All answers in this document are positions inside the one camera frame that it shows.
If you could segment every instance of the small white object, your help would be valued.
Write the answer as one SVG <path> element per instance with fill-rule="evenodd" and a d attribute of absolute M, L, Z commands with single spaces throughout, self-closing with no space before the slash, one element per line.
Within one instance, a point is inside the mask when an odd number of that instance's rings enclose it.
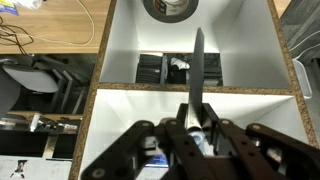
<path fill-rule="evenodd" d="M 187 62 L 184 62 L 178 58 L 171 58 L 171 66 L 177 65 L 179 70 L 189 69 L 190 65 Z"/>
<path fill-rule="evenodd" d="M 40 114 L 39 113 L 34 114 L 31 125 L 30 125 L 30 132 L 34 132 L 34 130 L 37 128 L 39 119 L 40 119 Z"/>
<path fill-rule="evenodd" d="M 297 77 L 299 80 L 303 97 L 304 99 L 310 99 L 312 97 L 312 89 L 308 80 L 308 75 L 306 73 L 306 70 L 300 61 L 296 59 L 293 59 L 292 61 L 297 73 Z"/>

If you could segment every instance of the tape roll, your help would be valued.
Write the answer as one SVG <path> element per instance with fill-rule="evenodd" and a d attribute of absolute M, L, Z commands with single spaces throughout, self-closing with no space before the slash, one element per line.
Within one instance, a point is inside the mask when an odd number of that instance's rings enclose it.
<path fill-rule="evenodd" d="M 154 19 L 164 23 L 177 23 L 192 16 L 199 0 L 143 0 L 143 4 Z"/>

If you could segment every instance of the chair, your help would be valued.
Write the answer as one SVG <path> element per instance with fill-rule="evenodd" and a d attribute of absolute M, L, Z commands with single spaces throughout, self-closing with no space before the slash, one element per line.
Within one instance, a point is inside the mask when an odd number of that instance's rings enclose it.
<path fill-rule="evenodd" d="M 43 70 L 13 64 L 4 64 L 2 67 L 14 80 L 29 90 L 44 93 L 58 90 L 55 80 Z"/>
<path fill-rule="evenodd" d="M 14 106 L 19 98 L 21 85 L 0 68 L 0 118 Z"/>
<path fill-rule="evenodd" d="M 11 59 L 1 59 L 0 62 L 0 118 L 5 117 L 18 101 L 21 85 L 41 93 L 58 90 L 57 83 L 46 71 L 17 65 Z"/>

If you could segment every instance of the white divider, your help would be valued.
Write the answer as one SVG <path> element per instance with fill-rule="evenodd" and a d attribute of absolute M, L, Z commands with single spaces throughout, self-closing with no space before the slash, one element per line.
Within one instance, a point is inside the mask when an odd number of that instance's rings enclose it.
<path fill-rule="evenodd" d="M 112 21 L 100 82 L 134 83 L 139 46 L 132 5 L 130 1 L 117 1 Z"/>
<path fill-rule="evenodd" d="M 221 48 L 225 86 L 290 88 L 268 2 L 244 0 Z"/>

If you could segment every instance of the white shelf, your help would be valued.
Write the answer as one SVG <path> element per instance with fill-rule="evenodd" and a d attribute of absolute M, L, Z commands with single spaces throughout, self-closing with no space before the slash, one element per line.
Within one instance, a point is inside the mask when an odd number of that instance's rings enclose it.
<path fill-rule="evenodd" d="M 289 89 L 289 76 L 268 2 L 201 0 L 187 20 L 153 19 L 141 0 L 117 1 L 100 82 L 134 83 L 140 52 L 193 52 L 196 30 L 205 52 L 220 53 L 225 86 Z"/>
<path fill-rule="evenodd" d="M 162 118 L 176 117 L 180 103 L 187 102 L 186 92 L 99 89 L 81 170 L 136 121 L 149 120 L 157 125 Z M 293 96 L 204 93 L 203 102 L 210 103 L 220 118 L 230 119 L 242 128 L 261 123 L 308 142 Z"/>

